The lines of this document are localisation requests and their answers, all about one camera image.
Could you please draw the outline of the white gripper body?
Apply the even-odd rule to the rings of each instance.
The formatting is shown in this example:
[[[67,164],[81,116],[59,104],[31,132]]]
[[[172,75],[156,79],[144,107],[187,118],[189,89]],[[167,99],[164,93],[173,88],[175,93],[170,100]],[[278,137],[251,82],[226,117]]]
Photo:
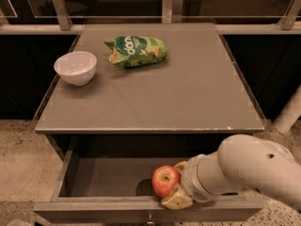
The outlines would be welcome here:
[[[198,177],[198,164],[204,154],[190,158],[183,167],[181,186],[188,196],[195,202],[208,202],[210,194],[205,190]]]

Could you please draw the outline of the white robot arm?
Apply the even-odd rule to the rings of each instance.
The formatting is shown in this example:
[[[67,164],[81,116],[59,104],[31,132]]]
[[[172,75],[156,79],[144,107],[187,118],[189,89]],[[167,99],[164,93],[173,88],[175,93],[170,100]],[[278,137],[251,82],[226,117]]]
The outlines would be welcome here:
[[[301,211],[301,165],[271,140],[230,136],[216,152],[194,156],[179,167],[181,182],[161,200],[168,209],[215,201],[248,188]]]

